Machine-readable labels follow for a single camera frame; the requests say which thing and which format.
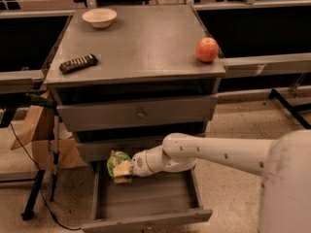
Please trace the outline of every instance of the bowl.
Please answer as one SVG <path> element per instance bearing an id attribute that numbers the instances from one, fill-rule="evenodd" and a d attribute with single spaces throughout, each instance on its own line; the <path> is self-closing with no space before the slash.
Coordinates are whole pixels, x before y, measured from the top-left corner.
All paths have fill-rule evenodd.
<path id="1" fill-rule="evenodd" d="M 116 17 L 117 12 L 107 8 L 92 9 L 82 15 L 83 20 L 95 28 L 109 27 Z"/>

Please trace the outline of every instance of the dresser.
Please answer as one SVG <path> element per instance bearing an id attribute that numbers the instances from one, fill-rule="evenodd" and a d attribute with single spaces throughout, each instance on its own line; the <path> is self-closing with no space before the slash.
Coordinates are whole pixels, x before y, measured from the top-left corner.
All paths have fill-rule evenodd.
<path id="1" fill-rule="evenodd" d="M 129 155 L 161 144 L 169 133 L 205 132 L 225 68 L 195 57 L 206 30 L 189 5 L 116 6 L 117 18 L 95 29 L 77 10 L 45 84 L 77 148 L 94 172 L 93 223 L 85 232 L 138 232 L 206 221 L 194 171 L 114 184 L 106 170 L 111 149 Z M 60 63 L 89 53 L 93 67 L 62 75 Z"/>

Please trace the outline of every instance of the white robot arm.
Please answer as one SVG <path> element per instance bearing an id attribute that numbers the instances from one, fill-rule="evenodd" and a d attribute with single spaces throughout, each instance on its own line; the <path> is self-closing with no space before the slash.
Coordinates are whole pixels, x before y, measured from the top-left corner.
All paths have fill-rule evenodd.
<path id="1" fill-rule="evenodd" d="M 171 134 L 162 146 L 133 156 L 133 175 L 185 171 L 196 158 L 262 175 L 260 233 L 311 232 L 310 130 L 276 141 Z"/>

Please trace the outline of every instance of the remote control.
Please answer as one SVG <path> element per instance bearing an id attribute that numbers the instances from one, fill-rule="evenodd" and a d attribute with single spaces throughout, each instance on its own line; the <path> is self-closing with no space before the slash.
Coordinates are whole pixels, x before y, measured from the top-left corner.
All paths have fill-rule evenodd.
<path id="1" fill-rule="evenodd" d="M 80 70 L 89 66 L 94 66 L 98 62 L 98 59 L 93 54 L 75 58 L 66 62 L 63 62 L 59 66 L 60 72 L 68 74 L 76 70 Z"/>

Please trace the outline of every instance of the drawer handle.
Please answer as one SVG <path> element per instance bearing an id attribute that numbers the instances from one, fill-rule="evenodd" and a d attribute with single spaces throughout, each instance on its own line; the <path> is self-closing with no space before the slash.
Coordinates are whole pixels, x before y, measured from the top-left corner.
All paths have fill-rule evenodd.
<path id="1" fill-rule="evenodd" d="M 137 112 L 137 117 L 142 119 L 142 118 L 146 117 L 146 114 L 142 110 L 139 110 Z"/>

